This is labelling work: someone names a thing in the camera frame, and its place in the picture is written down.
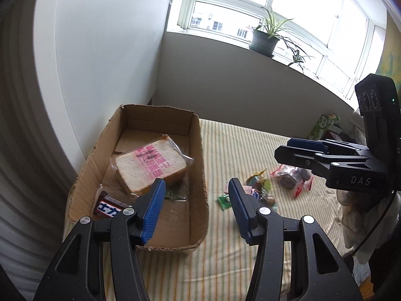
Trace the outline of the white gloved right hand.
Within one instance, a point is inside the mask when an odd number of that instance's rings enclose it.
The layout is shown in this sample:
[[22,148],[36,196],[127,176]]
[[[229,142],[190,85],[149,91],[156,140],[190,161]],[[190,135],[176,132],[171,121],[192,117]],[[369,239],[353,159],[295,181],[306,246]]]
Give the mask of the white gloved right hand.
[[374,202],[369,194],[337,190],[342,206],[345,246],[355,252],[357,261],[365,264],[379,247],[390,240],[400,224],[400,193]]

